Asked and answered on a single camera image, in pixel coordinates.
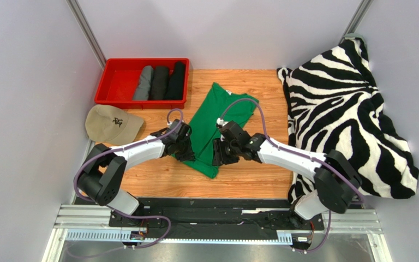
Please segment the green t-shirt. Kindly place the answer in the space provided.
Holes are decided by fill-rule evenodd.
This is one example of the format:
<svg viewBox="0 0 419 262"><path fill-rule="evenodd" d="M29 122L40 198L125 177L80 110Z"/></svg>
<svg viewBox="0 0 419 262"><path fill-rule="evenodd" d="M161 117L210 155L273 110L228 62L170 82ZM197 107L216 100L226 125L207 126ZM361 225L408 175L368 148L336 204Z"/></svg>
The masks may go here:
<svg viewBox="0 0 419 262"><path fill-rule="evenodd" d="M212 84L206 98L190 120L190 141L195 160L185 161L185 165L211 179L216 178L219 173L219 168L212 165L213 140L220 138L220 132L216 127L216 122L230 104L242 98L249 98L259 102L257 98L246 93L232 93L222 88L216 82Z"/></svg>

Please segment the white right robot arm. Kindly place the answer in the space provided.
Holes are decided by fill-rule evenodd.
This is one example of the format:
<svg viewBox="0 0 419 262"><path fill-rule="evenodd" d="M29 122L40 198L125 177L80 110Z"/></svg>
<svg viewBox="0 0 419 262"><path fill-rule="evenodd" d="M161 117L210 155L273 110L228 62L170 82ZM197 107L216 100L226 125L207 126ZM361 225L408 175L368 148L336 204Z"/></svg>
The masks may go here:
<svg viewBox="0 0 419 262"><path fill-rule="evenodd" d="M328 154L309 152L282 144L265 134L248 132L234 121L217 119L221 136L213 140L212 165L235 164L240 159L271 164L291 170L313 181L314 189L294 200L292 211L310 220L326 210L345 213L359 193L362 180L345 156L331 150Z"/></svg>

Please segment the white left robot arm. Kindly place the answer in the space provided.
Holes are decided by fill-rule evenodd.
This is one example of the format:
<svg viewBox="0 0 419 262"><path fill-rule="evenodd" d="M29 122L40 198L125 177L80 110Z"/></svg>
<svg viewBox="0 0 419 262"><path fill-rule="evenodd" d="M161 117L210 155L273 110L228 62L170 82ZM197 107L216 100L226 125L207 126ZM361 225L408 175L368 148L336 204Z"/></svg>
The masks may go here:
<svg viewBox="0 0 419 262"><path fill-rule="evenodd" d="M123 146L95 145L74 179L74 187L98 204L133 215L140 206L136 197L121 189L124 173L149 160L175 156L179 162L194 160L191 126L174 120L145 139Z"/></svg>

